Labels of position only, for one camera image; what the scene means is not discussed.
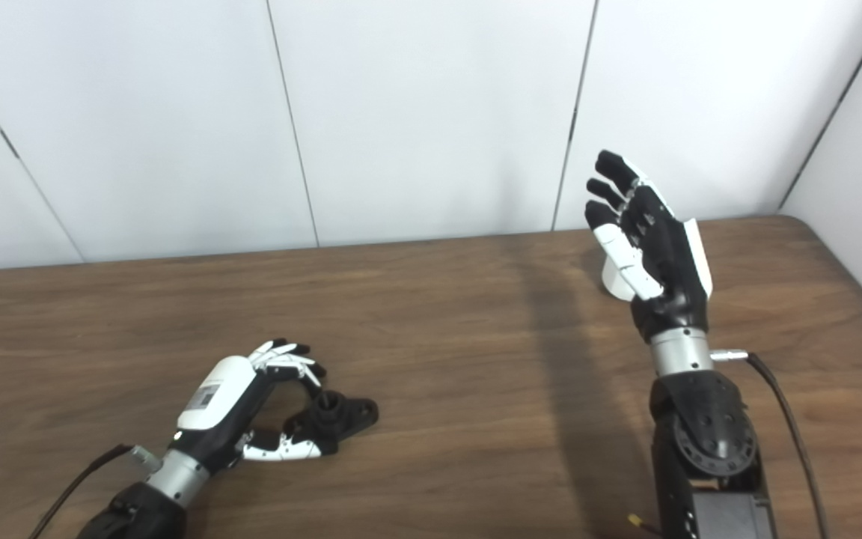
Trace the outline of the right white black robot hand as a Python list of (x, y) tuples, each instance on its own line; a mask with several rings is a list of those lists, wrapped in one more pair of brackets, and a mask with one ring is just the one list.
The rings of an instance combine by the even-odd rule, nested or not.
[(708, 332), (714, 287), (697, 221), (678, 218), (657, 186), (618, 153), (599, 151), (595, 170), (584, 217), (634, 293), (632, 319), (641, 337)]

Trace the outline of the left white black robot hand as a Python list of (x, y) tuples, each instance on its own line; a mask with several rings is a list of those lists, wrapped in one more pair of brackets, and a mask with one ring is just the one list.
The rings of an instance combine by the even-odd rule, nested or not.
[(307, 460), (326, 455), (314, 441), (297, 434), (263, 430), (252, 422), (274, 389), (298, 382), (308, 396), (323, 390), (325, 369), (296, 342), (264, 342), (247, 356), (225, 357), (195, 390), (177, 420), (168, 449), (192, 458), (210, 475), (240, 460)]

